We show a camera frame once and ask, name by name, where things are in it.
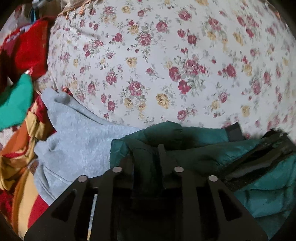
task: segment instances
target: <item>teal green fabric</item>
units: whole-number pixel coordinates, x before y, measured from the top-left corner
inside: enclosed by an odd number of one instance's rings
[[[132,153],[134,168],[140,173],[140,192],[146,196],[157,195],[162,183],[157,179],[160,172],[158,145],[164,144],[167,155],[178,165],[207,176],[219,175],[224,167],[260,142],[229,142],[225,129],[182,127],[164,122],[113,140],[110,167],[118,166],[123,157]],[[292,155],[257,181],[234,193],[269,238],[279,230],[292,210],[295,181],[296,155]]]
[[[32,104],[33,84],[31,76],[23,74],[12,87],[7,87],[0,95],[0,131],[20,125]]]

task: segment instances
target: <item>clothing tag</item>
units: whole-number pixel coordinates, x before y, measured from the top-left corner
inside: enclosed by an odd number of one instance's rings
[[[36,159],[36,160],[32,161],[32,164],[28,167],[30,169],[30,172],[33,175],[35,174],[38,165],[39,165],[39,161]]]

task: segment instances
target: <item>silver screw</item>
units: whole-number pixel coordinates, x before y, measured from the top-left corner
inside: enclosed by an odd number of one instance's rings
[[[80,177],[78,177],[78,181],[83,183],[87,180],[87,176],[86,175],[81,175]]]
[[[209,180],[210,180],[211,182],[217,182],[217,181],[218,181],[218,177],[216,177],[216,176],[214,176],[214,175],[211,175],[211,176],[209,176]]]
[[[115,172],[115,173],[118,173],[118,172],[121,172],[122,171],[122,168],[121,167],[114,167],[112,169],[112,171]]]
[[[175,167],[174,170],[175,172],[184,172],[184,168],[182,167]]]

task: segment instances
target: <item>white floral fabric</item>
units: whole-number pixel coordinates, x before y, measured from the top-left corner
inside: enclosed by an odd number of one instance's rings
[[[60,16],[49,76],[109,121],[281,128],[296,140],[295,38],[258,0],[103,0]]]

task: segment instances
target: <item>gray fleece fabric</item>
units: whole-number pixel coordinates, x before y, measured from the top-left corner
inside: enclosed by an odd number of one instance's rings
[[[102,175],[109,167],[111,142],[139,131],[99,118],[67,93],[48,88],[41,95],[56,133],[35,146],[34,175],[41,198],[51,205],[80,175]]]

